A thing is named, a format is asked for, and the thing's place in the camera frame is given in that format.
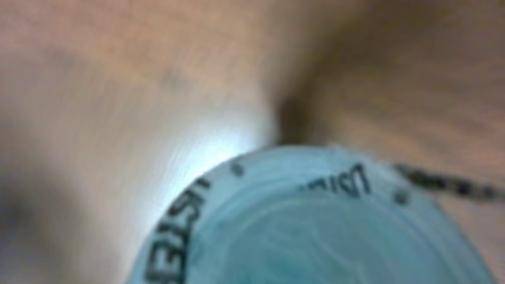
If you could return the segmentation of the blue mouthwash bottle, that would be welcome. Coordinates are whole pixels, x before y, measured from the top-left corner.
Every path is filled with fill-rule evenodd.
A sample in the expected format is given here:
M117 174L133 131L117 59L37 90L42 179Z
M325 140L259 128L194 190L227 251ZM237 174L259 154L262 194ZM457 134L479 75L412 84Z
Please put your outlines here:
M493 283L437 204L494 187L342 147L292 146L193 181L147 236L128 284Z

